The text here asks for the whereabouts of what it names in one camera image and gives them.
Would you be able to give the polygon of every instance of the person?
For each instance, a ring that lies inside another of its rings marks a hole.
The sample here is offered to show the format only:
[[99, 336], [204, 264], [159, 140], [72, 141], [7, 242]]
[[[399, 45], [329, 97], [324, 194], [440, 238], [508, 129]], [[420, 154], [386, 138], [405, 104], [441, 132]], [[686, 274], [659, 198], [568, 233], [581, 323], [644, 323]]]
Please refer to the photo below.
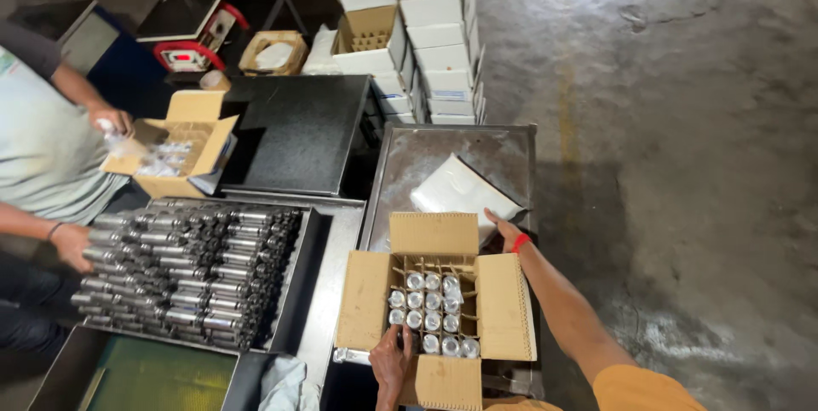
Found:
[[[60, 57], [56, 43], [0, 20], [0, 233], [47, 240], [80, 273], [88, 228], [128, 177], [99, 170], [107, 152], [98, 120], [133, 133]], [[0, 253], [0, 348], [56, 356], [67, 330], [29, 308], [66, 308], [77, 283]]]
[[[548, 327], [559, 347], [579, 364], [592, 386], [600, 411], [705, 411], [685, 388], [673, 379], [640, 368], [606, 331], [588, 301], [540, 253], [527, 236], [488, 208], [485, 215], [497, 224], [504, 238], [503, 250], [518, 246], [520, 267], [540, 302]], [[397, 348], [397, 335], [403, 337], [403, 350]], [[378, 382], [378, 411], [389, 411], [412, 358], [412, 335], [404, 324], [392, 325], [370, 352], [372, 372]], [[490, 411], [525, 408], [559, 411], [555, 406], [525, 397], [484, 400]]]

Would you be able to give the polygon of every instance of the gray shirt sleeve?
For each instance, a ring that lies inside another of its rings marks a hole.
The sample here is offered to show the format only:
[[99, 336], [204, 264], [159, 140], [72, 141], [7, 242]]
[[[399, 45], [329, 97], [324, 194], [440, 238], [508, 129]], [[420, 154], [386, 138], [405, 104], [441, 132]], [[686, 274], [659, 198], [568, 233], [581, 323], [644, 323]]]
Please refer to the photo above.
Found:
[[3, 19], [0, 19], [0, 46], [45, 80], [52, 78], [62, 61], [56, 42]]

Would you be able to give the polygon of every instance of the concrete floor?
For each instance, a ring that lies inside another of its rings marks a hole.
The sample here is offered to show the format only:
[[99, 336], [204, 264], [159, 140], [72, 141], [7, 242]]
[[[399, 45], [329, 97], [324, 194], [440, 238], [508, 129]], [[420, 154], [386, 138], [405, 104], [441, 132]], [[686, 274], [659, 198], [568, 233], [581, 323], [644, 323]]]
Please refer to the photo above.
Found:
[[[539, 124], [541, 248], [611, 332], [710, 411], [814, 408], [818, 0], [478, 10], [488, 120]], [[543, 348], [548, 400], [596, 409]]]

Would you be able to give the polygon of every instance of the green mat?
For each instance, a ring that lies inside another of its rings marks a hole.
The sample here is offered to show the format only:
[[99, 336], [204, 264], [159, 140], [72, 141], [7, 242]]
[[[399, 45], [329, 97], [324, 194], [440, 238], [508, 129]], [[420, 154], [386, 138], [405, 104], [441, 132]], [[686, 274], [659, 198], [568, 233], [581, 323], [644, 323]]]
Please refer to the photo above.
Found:
[[238, 358], [113, 336], [97, 365], [102, 375], [89, 410], [219, 411]]

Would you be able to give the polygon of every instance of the stack of white boxes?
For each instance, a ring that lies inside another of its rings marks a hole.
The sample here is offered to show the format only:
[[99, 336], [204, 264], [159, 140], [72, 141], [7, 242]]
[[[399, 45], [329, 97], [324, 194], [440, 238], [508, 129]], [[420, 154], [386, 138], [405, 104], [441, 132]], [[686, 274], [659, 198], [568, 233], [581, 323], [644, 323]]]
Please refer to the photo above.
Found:
[[434, 124], [481, 124], [485, 99], [475, 0], [400, 0]]
[[[415, 73], [415, 58], [397, 0], [340, 2], [346, 13], [339, 23], [332, 53], [341, 71], [372, 75], [387, 120], [424, 123], [421, 74]], [[376, 130], [383, 129], [378, 113], [369, 117]]]

